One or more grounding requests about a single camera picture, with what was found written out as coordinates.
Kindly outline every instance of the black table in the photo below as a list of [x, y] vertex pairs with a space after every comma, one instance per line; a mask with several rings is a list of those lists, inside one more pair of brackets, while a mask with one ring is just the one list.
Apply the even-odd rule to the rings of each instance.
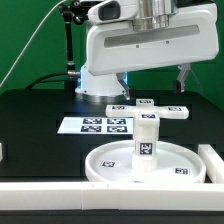
[[[160, 139], [197, 151], [211, 144], [224, 156], [224, 112], [193, 92], [136, 91], [155, 105], [187, 106], [187, 120], [161, 119]], [[135, 100], [119, 104], [135, 105]], [[64, 90], [10, 90], [0, 96], [0, 181], [83, 181], [86, 155], [99, 145], [127, 135], [59, 135], [65, 116], [105, 117], [106, 104], [75, 99]], [[176, 211], [10, 211], [0, 223], [216, 223], [222, 212]]]

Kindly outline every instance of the white platform edge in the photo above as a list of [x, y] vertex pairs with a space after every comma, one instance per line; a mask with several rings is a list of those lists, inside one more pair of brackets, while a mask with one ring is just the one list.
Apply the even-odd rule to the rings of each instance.
[[0, 142], [0, 162], [3, 159], [3, 153], [2, 153], [2, 143]]
[[224, 184], [0, 183], [2, 211], [71, 209], [224, 211]]
[[211, 145], [199, 145], [198, 155], [205, 162], [207, 175], [212, 183], [224, 184], [224, 161]]

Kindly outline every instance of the metal bracket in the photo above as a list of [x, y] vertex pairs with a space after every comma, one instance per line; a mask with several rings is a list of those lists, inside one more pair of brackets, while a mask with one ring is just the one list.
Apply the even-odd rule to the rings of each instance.
[[180, 93], [185, 91], [185, 81], [188, 75], [191, 72], [191, 64], [182, 64], [179, 65], [180, 73], [177, 77], [177, 80], [174, 81], [174, 92]]
[[118, 74], [116, 74], [116, 76], [117, 76], [118, 82], [122, 85], [122, 87], [125, 90], [125, 93], [124, 93], [125, 98], [127, 100], [130, 100], [130, 88], [127, 86], [127, 84], [124, 81], [124, 79], [125, 79], [124, 73], [118, 73]]

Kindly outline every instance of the black cable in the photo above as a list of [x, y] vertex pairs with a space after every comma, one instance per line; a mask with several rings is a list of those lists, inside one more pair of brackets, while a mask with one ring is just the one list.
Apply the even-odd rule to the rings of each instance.
[[57, 76], [67, 76], [67, 72], [60, 72], [60, 73], [52, 73], [49, 75], [45, 75], [42, 76], [41, 78], [38, 78], [37, 80], [35, 80], [34, 82], [32, 82], [31, 84], [29, 84], [26, 89], [32, 89], [33, 86], [35, 86], [37, 83], [40, 83], [41, 81], [45, 80], [45, 79], [49, 79], [49, 78], [53, 78], [53, 77], [57, 77]]
[[46, 80], [46, 81], [37, 81], [35, 83], [32, 83], [32, 85], [30, 84], [29, 86], [26, 87], [26, 89], [31, 90], [35, 85], [37, 84], [41, 84], [41, 83], [50, 83], [50, 82], [64, 82], [64, 79], [61, 80]]

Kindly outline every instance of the green wall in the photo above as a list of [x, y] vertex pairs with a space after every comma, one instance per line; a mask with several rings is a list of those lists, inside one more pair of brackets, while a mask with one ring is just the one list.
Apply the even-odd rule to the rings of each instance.
[[[46, 13], [58, 0], [1, 0], [0, 13], [0, 80], [8, 72], [30, 36]], [[224, 110], [224, 2], [216, 0], [220, 8], [217, 23], [220, 52], [215, 60], [194, 63], [192, 68], [200, 81], [189, 77], [186, 89], [201, 93]], [[77, 68], [85, 62], [85, 27], [73, 26], [74, 56]], [[66, 69], [65, 32], [62, 16], [56, 10], [41, 28], [23, 55], [0, 93], [24, 88], [35, 79]], [[178, 75], [177, 67], [130, 72], [128, 83], [136, 89], [172, 89]], [[44, 84], [39, 88], [63, 88], [62, 83]]]

